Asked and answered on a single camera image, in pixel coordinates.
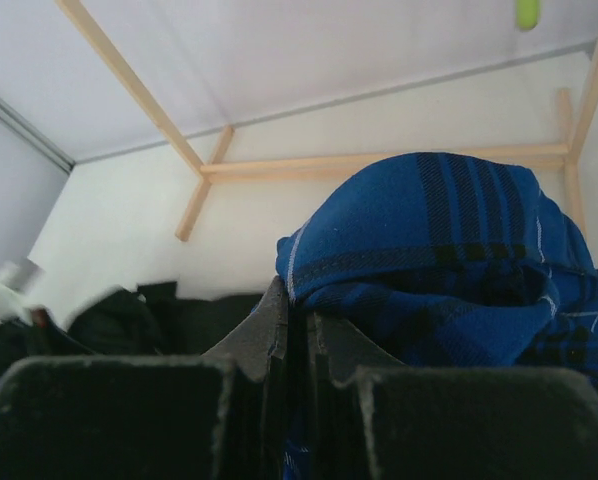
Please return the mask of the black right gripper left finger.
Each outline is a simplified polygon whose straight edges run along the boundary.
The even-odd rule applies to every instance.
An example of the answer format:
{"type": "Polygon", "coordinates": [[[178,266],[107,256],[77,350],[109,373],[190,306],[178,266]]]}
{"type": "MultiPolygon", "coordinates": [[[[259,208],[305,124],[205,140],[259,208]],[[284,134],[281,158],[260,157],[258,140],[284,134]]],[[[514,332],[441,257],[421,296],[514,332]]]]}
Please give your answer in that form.
{"type": "Polygon", "coordinates": [[[279,479],[286,429],[283,284],[199,355],[164,355],[123,292],[85,346],[39,309],[0,324],[0,479],[279,479]]]}

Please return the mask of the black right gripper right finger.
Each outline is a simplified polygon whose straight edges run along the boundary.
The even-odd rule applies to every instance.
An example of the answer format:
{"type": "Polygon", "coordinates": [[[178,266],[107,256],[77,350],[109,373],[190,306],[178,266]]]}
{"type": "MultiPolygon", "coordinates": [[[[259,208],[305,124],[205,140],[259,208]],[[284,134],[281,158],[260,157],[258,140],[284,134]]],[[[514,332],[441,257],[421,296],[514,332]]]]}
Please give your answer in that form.
{"type": "Polygon", "coordinates": [[[557,368],[404,365],[344,319],[307,320],[317,479],[598,479],[598,395],[557,368]]]}

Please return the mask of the black shirt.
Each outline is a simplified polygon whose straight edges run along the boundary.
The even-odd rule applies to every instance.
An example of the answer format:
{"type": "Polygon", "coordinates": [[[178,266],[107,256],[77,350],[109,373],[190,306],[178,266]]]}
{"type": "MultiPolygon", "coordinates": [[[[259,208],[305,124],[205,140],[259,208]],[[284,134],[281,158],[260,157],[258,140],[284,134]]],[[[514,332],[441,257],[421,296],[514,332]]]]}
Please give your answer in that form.
{"type": "Polygon", "coordinates": [[[215,300],[180,298],[178,284],[115,288],[72,317],[67,328],[47,311],[28,326],[0,325],[0,368],[28,356],[198,355],[206,352],[257,306],[260,293],[215,300]]]}

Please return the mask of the blue plaid shirt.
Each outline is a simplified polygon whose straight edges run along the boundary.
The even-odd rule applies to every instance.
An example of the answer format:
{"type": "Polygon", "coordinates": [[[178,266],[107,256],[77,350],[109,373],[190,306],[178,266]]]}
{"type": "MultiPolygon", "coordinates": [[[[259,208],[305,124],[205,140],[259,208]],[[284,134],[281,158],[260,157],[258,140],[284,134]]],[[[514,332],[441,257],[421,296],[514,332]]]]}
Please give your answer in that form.
{"type": "MultiPolygon", "coordinates": [[[[557,368],[598,395],[598,269],[534,174],[451,153],[370,165],[277,244],[299,315],[350,321],[418,368],[557,368]]],[[[287,479],[314,478],[308,424],[287,479]]]]}

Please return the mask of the wooden clothes rack frame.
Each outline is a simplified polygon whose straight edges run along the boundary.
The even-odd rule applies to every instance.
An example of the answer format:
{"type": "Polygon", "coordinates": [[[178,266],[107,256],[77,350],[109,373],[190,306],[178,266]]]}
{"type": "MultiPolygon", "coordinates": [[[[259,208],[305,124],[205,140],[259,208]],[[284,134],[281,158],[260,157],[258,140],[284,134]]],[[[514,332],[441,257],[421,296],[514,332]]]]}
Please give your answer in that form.
{"type": "MultiPolygon", "coordinates": [[[[235,133],[234,127],[227,125],[220,131],[209,161],[203,162],[85,6],[79,1],[60,1],[57,5],[167,143],[198,177],[197,186],[175,230],[175,236],[181,242],[189,240],[211,187],[215,184],[352,175],[385,157],[382,153],[364,153],[227,163],[224,158],[235,133]]],[[[569,89],[560,88],[556,92],[555,106],[560,134],[556,142],[461,147],[458,151],[462,155],[500,164],[562,172],[568,213],[578,228],[584,230],[586,219],[580,163],[598,106],[598,38],[579,102],[572,101],[569,89]]]]}

